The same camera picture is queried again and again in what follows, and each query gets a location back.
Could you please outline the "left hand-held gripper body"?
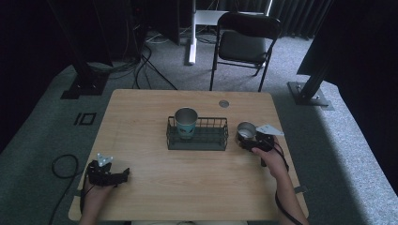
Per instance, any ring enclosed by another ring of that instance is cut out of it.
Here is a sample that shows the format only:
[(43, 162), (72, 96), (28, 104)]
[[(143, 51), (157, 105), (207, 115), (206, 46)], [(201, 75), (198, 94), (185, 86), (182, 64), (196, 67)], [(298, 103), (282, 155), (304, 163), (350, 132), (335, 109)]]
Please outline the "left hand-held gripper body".
[(106, 157), (101, 153), (97, 153), (97, 158), (93, 159), (86, 168), (89, 182), (101, 187), (110, 186), (112, 161), (112, 157)]

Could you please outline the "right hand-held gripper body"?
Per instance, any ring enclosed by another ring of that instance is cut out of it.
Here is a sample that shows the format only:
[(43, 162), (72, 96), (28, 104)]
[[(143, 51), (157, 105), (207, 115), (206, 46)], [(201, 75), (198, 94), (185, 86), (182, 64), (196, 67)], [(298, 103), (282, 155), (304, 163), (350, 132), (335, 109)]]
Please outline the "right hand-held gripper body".
[(249, 143), (249, 149), (261, 149), (269, 152), (275, 146), (274, 137), (283, 136), (284, 133), (270, 124), (255, 128), (254, 140)]

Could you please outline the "person's left hand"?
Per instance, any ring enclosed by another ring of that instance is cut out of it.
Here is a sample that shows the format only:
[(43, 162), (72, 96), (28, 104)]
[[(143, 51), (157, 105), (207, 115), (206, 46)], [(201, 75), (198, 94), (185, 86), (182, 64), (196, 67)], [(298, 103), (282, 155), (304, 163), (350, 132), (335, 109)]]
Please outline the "person's left hand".
[(102, 204), (106, 201), (112, 190), (113, 186), (101, 187), (93, 185), (90, 182), (84, 184), (83, 199), (86, 204)]

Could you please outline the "person's right hand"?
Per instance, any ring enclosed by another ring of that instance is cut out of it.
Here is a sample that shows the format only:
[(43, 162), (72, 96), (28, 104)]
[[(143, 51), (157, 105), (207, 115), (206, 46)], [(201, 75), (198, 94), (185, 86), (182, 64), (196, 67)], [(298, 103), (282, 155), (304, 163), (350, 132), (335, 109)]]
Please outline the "person's right hand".
[(252, 151), (265, 161), (271, 175), (275, 179), (280, 180), (288, 175), (288, 170), (286, 169), (280, 148), (275, 147), (273, 150), (265, 152), (254, 147)]

